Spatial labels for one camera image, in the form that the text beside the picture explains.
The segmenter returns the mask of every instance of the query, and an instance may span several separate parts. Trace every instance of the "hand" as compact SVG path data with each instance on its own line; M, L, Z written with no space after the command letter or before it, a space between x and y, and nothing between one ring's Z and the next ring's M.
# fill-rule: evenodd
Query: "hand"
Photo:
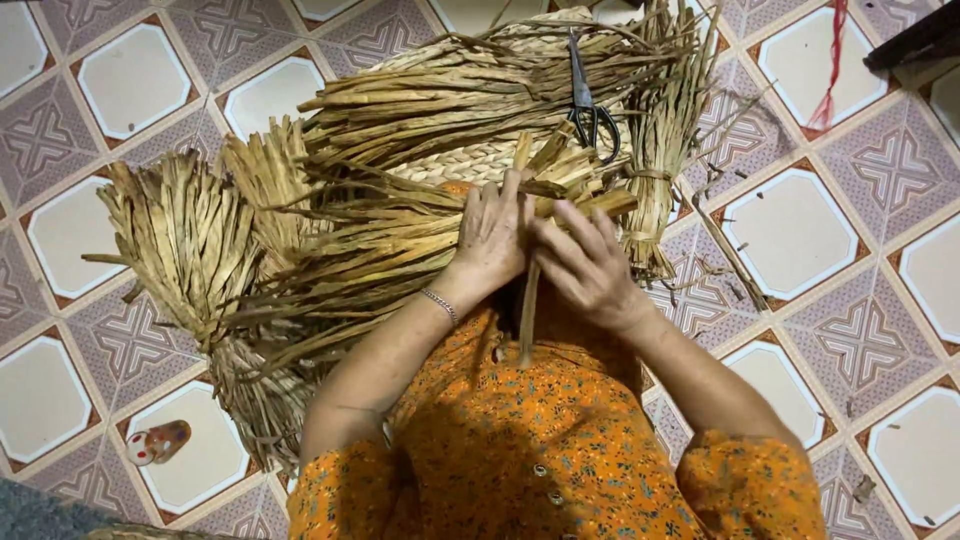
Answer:
M517 195L517 187L532 176L529 170L511 169L502 188L490 182L467 193L457 253L445 272L482 294L481 299L526 268L525 224L533 216L534 198Z
M631 279L613 221L602 210L593 210L592 223L568 201L554 202L554 213L570 234L547 220L533 219L531 230L542 244L536 259L543 275L574 308L617 335L656 311Z

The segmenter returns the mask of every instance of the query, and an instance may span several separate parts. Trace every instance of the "floral print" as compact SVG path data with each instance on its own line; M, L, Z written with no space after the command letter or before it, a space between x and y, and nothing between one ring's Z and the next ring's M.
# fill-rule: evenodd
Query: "floral print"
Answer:
M304 468L290 537L824 537L809 462L778 441L705 433L675 476L630 354L546 296L532 367L478 308L397 403L390 450Z

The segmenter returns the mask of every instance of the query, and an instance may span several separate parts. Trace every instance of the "scissor blade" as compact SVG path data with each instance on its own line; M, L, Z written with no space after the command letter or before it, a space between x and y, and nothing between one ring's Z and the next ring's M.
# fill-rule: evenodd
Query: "scissor blade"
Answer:
M570 71L573 73L573 105L574 107L593 107L593 96L590 95L590 87L587 86L587 71L584 69L584 61L580 58L580 49L577 48L577 37L573 35L573 29L570 32Z

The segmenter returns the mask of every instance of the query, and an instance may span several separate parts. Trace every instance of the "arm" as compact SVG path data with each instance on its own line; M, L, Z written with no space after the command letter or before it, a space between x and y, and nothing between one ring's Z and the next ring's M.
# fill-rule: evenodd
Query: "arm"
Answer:
M544 220L532 224L543 274L589 321L643 359L694 431L772 437L803 450L750 384L684 336L633 283L610 218L595 212L590 223L566 202L555 211L570 234Z
M509 171L502 194L488 183L482 193L474 188L467 195L456 256L428 287L460 317L526 265L520 207L526 220L533 199L518 200L523 176L529 175ZM447 312L418 294L364 337L333 368L307 407L300 465L359 440L381 442L383 415L452 328Z

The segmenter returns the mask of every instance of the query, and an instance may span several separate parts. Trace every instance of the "silver bracelet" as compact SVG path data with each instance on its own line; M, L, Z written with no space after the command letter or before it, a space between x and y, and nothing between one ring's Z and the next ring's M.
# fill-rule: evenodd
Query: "silver bracelet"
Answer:
M436 302L438 306L442 307L444 311L446 311L446 314L449 315L450 319L453 321L454 327L460 326L460 317L457 316L457 312L453 310L453 306L448 304L446 300L444 300L439 295L437 295L437 293L427 288L421 289L420 292L423 293L423 296Z

